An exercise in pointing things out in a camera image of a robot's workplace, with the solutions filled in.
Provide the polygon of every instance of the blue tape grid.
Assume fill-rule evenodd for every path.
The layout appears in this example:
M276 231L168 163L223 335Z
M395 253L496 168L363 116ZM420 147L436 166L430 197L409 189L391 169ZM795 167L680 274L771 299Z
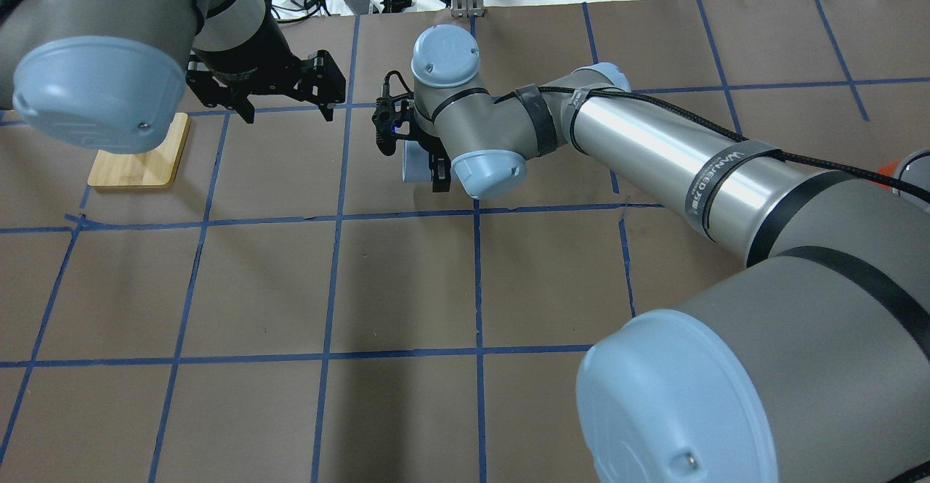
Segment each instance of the blue tape grid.
M718 74L720 76L721 85L720 86L688 86L687 88L664 88L664 89L635 89L634 92L644 93L644 94L665 94L665 93L678 93L678 92L723 92L725 98L727 98L727 106L730 109L730 115L733 119L735 130L740 131L740 122L738 121L737 112L735 112L734 102L731 96L733 90L751 90L751 89L803 89L803 88L822 88L823 86L849 86L851 92L853 93L854 99L856 100L857 106L862 113L862 117L865 120L869 120L868 113L865 109L865 106L860 99L860 96L857 92L858 86L870 86L870 85L893 85L893 84L908 84L908 83L927 83L930 82L930 77L916 77L916 78L887 78L887 79L867 79L867 80L854 80L849 72L849 69L846 65L846 60L841 53L840 46L833 34L833 29L828 22L826 13L824 13L823 6L820 3L820 0L814 0L814 4L817 6L817 11L820 13L821 20L824 24L824 29L830 37L831 45L836 52L837 59L840 62L841 68L843 68L844 75L846 80L844 81L830 81L830 82L803 82L803 83L786 83L786 84L756 84L756 85L740 85L740 86L730 86L727 83L727 76L724 73L723 64L721 64L720 54L718 53L717 46L713 39L713 33L711 30L711 24L708 21L707 14L704 10L704 4L702 0L697 0L697 7L700 10L701 20L704 24L705 31L708 37L708 43L711 46L711 53L714 58L714 62L717 66ZM591 26L591 16L588 9L588 4L582 4L582 11L585 20L585 29L588 34L589 46L591 49L591 61L593 63L598 63L597 55L597 46L594 37L594 29ZM476 23L474 17L471 18L469 22L469 30L472 35L476 33ZM320 462L320 447L322 444L322 430L323 430L323 415L325 415L325 403L326 403L326 379L328 379L328 364L330 360L333 361L342 361L342 360L371 360L371 358L385 358L385 357L456 357L456 355L474 355L476 357L476 368L477 368L477 398L478 398L478 450L479 450L479 469L482 483L486 482L488 478L488 467L486 466L486 449L485 449L485 394L484 394L484 356L486 354L558 354L558 353L567 353L567 352L584 352L587 351L591 346L590 344L568 344L568 345L548 345L548 346L516 346L516 347L484 347L484 336L482 332L482 286L481 286L481 215L482 214L501 214L501 213L511 213L511 212L549 212L549 211L597 211L597 209L619 209L619 208L661 208L661 205L655 204L636 204L636 203L607 203L607 204L591 204L591 205L567 205L567 206L538 206L538 207L525 207L525 208L481 208L479 203L474 202L474 207L472 209L456 209L455 211L422 211L422 212L389 212L389 213L372 213L372 214L356 214L356 215L344 215L343 214L343 205L345 199L345 179L346 171L348 165L348 145L349 145L349 125L351 125L351 116L352 110L356 108L372 108L374 103L353 103L352 102L352 93L353 85L355 85L355 62L357 57L358 49L358 32L359 32L359 19L355 19L355 35L352 40L352 66L349 69L349 88L348 96L349 102L345 105L338 106L338 109L346 109L346 125L345 133L343 135L343 152L342 152L342 168L340 171L340 180L339 180L339 205L336 210L335 216L316 216L311 218L255 218L255 219L209 219L209 211L212 207L212 195L216 185L216 179L219 172L220 160L222 159L222 149L225 142L226 132L229 126L230 113L228 111L199 111L190 113L191 116L208 116L208 115L223 115L223 129L222 135L219 140L219 147L217 151L217 158L214 163L213 175L210 182L209 193L207 194L207 201L205 212L203 212L203 219L200 222L189 222L189 224L128 224L128 225L113 225L113 224L102 224L102 222L94 222L91 219L86 219L84 216L76 217L73 215L66 215L66 219L69 222L72 222L73 226L49 226L49 227L27 227L27 228L0 228L0 235L14 235L14 234L24 234L24 232L70 232L70 242L65 252L64 258L61 262L59 274L57 274L56 281L53 285L52 291L49 295L49 301L46 305L46 310L44 310L43 320L40 324L40 328L34 341L33 351L29 360L23 361L7 361L0 362L0 368L25 368L26 371L23 374L23 381L20 384L19 393L17 393L17 398L14 403L13 411L11 413L9 423L7 423L6 430L4 430L3 443L0 444L0 463L2 463L4 456L7 452L7 447L9 446L10 436L12 434L14 425L16 423L17 414L19 414L21 404L23 403L23 396L26 393L26 388L29 383L30 377L32 376L34 368L67 368L67 367L86 367L92 365L169 365L171 366L171 375L169 377L169 387L166 390L165 404L163 404L162 418L159 423L159 431L156 439L156 446L153 451L153 460L152 466L150 467L150 481L154 481L157 474L158 460L160 456L161 446L163 442L163 435L165 434L167 418L169 417L171 398L174 389L174 383L177 379L177 368L179 365L186 364L222 364L222 363L252 363L252 362L272 362L272 361L321 361L322 370L320 378L320 391L319 391L319 400L317 405L317 420L316 420L316 430L315 430L315 446L313 447L312 454L312 481L316 482L319 480L319 462ZM278 112L291 112L291 111L305 111L305 110L314 110L315 106L293 106L293 107L268 107L268 108L259 108L256 109L256 113L278 113ZM21 126L25 125L22 121L3 121L4 113L0 112L0 126ZM614 173L611 172L611 185L614 192L618 193L618 180L615 177ZM84 208L86 205L87 198L89 197L90 188L84 188L84 194L81 198L80 208ZM412 349L412 350L399 350L399 351L372 351L372 352L358 352L358 353L332 353L330 352L330 341L332 337L332 319L333 319L333 310L335 307L335 293L336 293L336 275L338 274L339 268L339 241L341 235L341 223L345 219L389 219L389 218L412 218L412 217L431 217L431 216L472 216L474 218L474 265L475 265L475 328L476 328L476 339L475 347L471 348L449 348L449 349ZM186 330L187 317L190 311L190 301L193 298L193 289L195 288L196 275L200 264L200 257L203 250L203 243L206 241L206 232L210 226L222 226L222 225L240 225L240 224L295 224L295 222L336 222L336 232L335 232L335 241L333 248L333 258L332 265L330 270L330 285L329 285L329 299L328 299L328 313L326 313L326 327L325 327L325 341L323 342L323 351L322 353L314 354L259 354L259 355L229 355L229 357L183 357L182 356L182 345L184 340L184 332ZM122 230L170 230L170 229L179 229L179 228L191 228L199 227L201 229L200 238L197 245L197 251L195 254L195 261L192 265L192 274L190 274L190 282L188 286L187 295L185 298L184 309L182 313L182 323L179 327L179 335L177 335L177 342L175 347L175 354L173 357L137 357L137 358L106 358L106 360L37 360L38 352L42 344L42 338L44 336L44 331L46 330L47 323L49 323L49 318L51 317L51 311L55 304L55 299L57 291L59 290L61 278L63 278L64 272L67 269L68 261L70 260L70 255L72 255L74 245L76 244L77 238L80 232L88 231L122 231ZM628 295L630 296L630 307L631 315L636 315L636 309L634 305L634 290L632 290L631 284L631 254L630 247L628 246L628 238L626 234L626 225L625 219L621 219L618 222L618 231L621 241L621 248L623 251L623 264L624 272L627 281Z

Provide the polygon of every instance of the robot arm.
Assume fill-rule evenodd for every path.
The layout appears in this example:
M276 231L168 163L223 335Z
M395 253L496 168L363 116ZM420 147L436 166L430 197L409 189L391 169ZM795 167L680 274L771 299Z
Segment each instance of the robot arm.
M204 105L235 110L249 123L249 94L306 100L328 120L345 101L332 56L293 56L265 0L4 3L0 107L75 145L153 149L185 82Z
M602 481L877 483L930 459L926 212L632 95L611 64L493 102L478 58L465 30L423 33L413 92L382 90L382 152L419 142L434 183L452 171L484 199L517 186L525 160L572 145L748 266L588 351L578 413Z

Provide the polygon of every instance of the gray robot arm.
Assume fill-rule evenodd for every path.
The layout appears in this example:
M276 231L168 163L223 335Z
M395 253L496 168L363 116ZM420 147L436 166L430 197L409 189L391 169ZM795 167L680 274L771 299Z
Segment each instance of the gray robot arm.
M185 84L247 122L249 94L308 100L326 119L345 100L329 53L293 56L265 0L21 0L0 20L0 107L87 148L153 149Z
M373 118L382 152L393 138L419 141L434 153L434 180L445 166L483 199L517 186L525 160L572 145L564 150L614 169L748 266L588 351L578 413L602 481L878 483L905 473L897 483L930 468L926 212L631 95L610 64L494 103L478 57L456 26L423 33L404 115L387 89ZM404 116L410 134L392 138Z

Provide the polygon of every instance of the wooden block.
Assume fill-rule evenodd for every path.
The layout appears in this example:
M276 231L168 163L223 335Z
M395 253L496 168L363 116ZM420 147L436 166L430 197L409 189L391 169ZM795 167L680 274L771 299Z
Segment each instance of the wooden block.
M140 155L97 151L87 184L107 189L163 189L174 182L184 149L190 118L176 113L162 145Z

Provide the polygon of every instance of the wooden board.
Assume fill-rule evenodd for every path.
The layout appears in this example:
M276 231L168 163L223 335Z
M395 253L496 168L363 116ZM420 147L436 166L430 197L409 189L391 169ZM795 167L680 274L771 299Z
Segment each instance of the wooden board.
M87 184L107 189L163 189L174 182L184 149L190 118L177 113L162 145L140 155L114 155L97 151Z

